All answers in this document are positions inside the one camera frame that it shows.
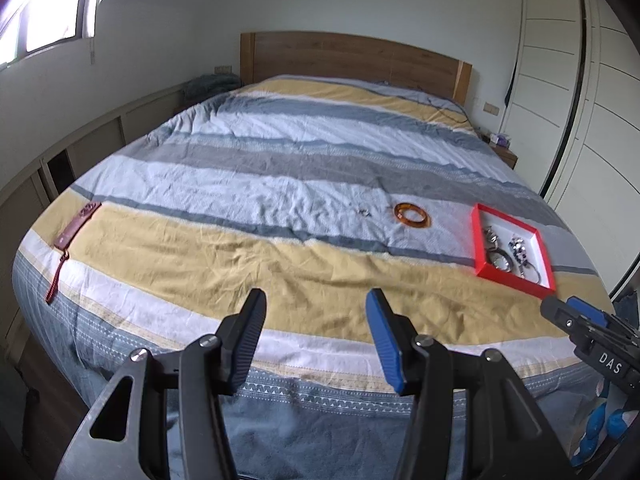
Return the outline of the gloved right hand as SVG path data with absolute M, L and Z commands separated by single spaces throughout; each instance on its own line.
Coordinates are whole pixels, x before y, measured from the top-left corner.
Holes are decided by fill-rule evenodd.
M 606 439 L 620 442 L 639 414 L 639 401 L 630 400 L 608 379 L 597 385 L 597 405 L 587 418 L 585 431 L 570 463 L 580 467 L 591 460 Z

